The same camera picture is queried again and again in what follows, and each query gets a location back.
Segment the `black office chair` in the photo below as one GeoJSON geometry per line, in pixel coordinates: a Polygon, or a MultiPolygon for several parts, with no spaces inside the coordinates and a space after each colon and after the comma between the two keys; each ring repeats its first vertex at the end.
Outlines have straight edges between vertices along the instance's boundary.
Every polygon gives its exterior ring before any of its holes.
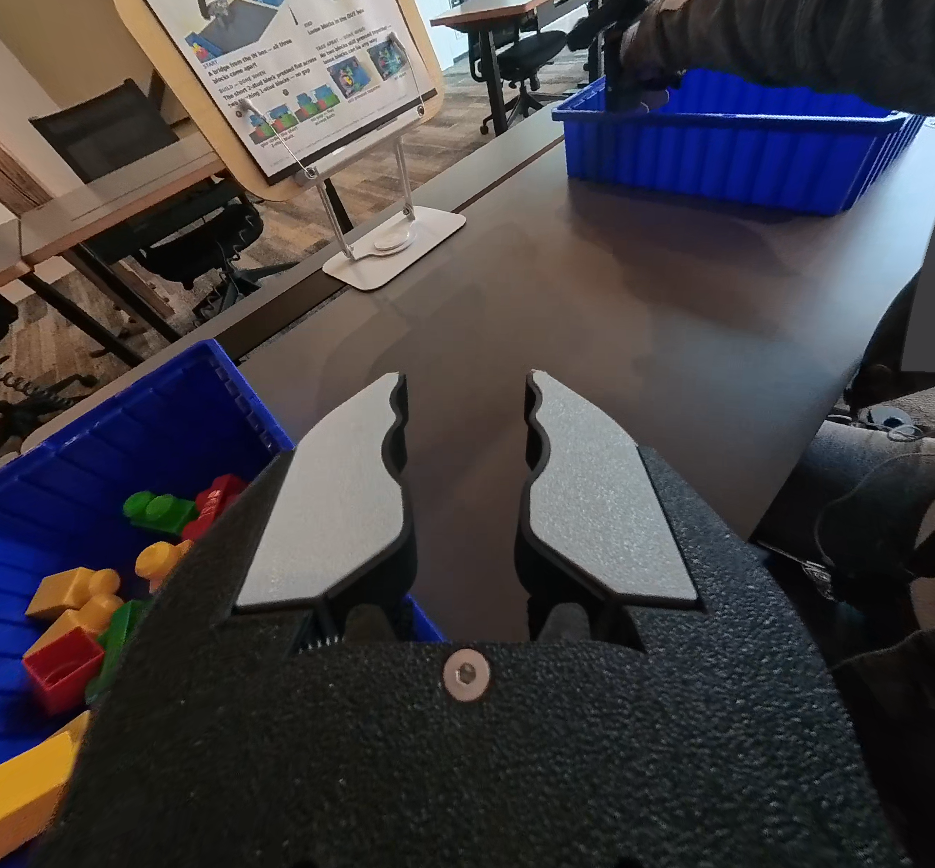
{"type": "Polygon", "coordinates": [[[539,73],[562,51],[566,35],[562,31],[543,33],[534,17],[525,17],[498,24],[492,37],[500,77],[517,90],[516,97],[504,106],[510,126],[518,116],[528,117],[558,99],[557,95],[540,96],[539,73]]]}
{"type": "MultiPolygon", "coordinates": [[[[33,117],[30,124],[85,183],[179,142],[132,79],[73,108],[33,117]]],[[[131,257],[187,291],[218,271],[221,284],[193,311],[204,322],[259,287],[236,271],[235,262],[262,233],[259,209],[232,181],[206,178],[101,232],[85,248],[108,266],[131,257]]]]}

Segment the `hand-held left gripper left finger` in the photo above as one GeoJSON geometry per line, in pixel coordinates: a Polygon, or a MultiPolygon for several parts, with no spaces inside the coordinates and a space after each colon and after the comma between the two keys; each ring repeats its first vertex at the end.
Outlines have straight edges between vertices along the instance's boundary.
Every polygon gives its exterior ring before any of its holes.
{"type": "Polygon", "coordinates": [[[330,603],[387,611],[411,590],[417,553],[404,488],[406,376],[389,372],[325,415],[291,454],[236,608],[330,603]]]}

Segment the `blue plastic bin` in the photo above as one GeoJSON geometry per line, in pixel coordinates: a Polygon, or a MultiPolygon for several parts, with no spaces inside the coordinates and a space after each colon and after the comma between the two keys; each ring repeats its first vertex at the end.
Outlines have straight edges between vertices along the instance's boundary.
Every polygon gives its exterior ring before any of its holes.
{"type": "Polygon", "coordinates": [[[417,642],[326,645],[314,601],[238,607],[292,443],[212,341],[198,343],[2,470],[2,591],[66,560],[132,571],[149,490],[249,484],[181,560],[94,706],[53,824],[13,866],[442,866],[444,707],[417,642]]]}
{"type": "Polygon", "coordinates": [[[927,120],[703,69],[653,111],[608,111],[599,79],[552,117],[569,178],[822,217],[853,207],[927,120]]]}

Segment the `pile of coloured mega blocks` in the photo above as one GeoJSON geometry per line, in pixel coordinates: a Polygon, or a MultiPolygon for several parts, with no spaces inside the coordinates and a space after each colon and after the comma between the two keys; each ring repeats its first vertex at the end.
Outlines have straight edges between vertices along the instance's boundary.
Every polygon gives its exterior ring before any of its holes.
{"type": "MultiPolygon", "coordinates": [[[[129,525],[157,537],[139,552],[133,567],[150,596],[248,485],[228,472],[193,500],[140,490],[123,501],[129,525]]],[[[93,706],[110,689],[118,662],[150,607],[151,599],[124,600],[122,585],[113,567],[70,567],[43,577],[23,611],[27,619],[45,626],[21,657],[38,710],[53,719],[76,715],[44,740],[3,760],[2,858],[29,844],[52,822],[93,706]]]]}

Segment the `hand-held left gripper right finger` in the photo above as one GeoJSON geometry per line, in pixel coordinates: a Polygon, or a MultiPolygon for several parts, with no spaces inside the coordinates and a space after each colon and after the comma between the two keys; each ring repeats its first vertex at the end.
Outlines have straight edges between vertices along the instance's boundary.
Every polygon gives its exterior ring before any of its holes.
{"type": "Polygon", "coordinates": [[[699,596],[637,442],[542,370],[526,377],[520,538],[602,601],[695,607],[699,596]]]}

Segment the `person's legs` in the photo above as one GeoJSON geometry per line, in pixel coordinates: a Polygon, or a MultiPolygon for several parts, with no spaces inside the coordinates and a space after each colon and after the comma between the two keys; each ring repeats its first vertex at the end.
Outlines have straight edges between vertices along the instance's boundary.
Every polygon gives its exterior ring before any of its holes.
{"type": "Polygon", "coordinates": [[[853,722],[898,848],[933,866],[933,426],[856,377],[753,534],[853,722]]]}

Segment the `person's right forearm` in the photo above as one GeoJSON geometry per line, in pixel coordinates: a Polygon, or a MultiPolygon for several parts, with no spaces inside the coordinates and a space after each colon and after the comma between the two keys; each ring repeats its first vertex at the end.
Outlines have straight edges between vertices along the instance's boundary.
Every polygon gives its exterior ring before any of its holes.
{"type": "Polygon", "coordinates": [[[932,116],[934,0],[654,0],[618,66],[625,94],[705,69],[932,116]]]}

